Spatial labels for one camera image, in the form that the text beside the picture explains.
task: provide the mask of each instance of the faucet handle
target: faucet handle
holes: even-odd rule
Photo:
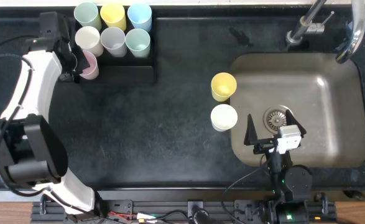
[[[312,23],[306,34],[322,34],[325,31],[325,23],[334,15],[334,11],[330,13],[330,15],[322,22],[322,23]]]

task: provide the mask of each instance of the sink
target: sink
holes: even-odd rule
[[[261,155],[243,144],[247,116],[258,138],[285,125],[285,110],[307,130],[301,147],[290,152],[294,164],[357,167],[365,161],[365,111],[355,64],[338,64],[336,54],[247,54],[231,69],[238,83],[231,106],[238,123],[231,130],[235,155],[259,166]]]

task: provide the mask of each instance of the wooden floor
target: wooden floor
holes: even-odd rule
[[[32,203],[0,202],[0,224],[28,224]],[[357,224],[365,224],[365,202],[337,202],[338,216]]]

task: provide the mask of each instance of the pink cup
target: pink cup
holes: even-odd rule
[[[87,58],[88,63],[90,63],[90,67],[84,69],[80,76],[85,79],[92,80],[99,75],[98,63],[96,61],[95,55],[93,55],[91,52],[83,50],[83,53]]]

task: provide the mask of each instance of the faucet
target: faucet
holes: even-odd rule
[[[300,18],[294,30],[290,30],[286,34],[286,41],[290,45],[298,45],[302,41],[302,36],[307,33],[308,28],[312,25],[312,19],[319,12],[320,8],[327,0],[316,0],[312,7],[307,12],[307,15]],[[353,28],[349,42],[338,52],[336,61],[338,63],[346,62],[358,49],[365,31],[365,6],[363,0],[351,0]]]

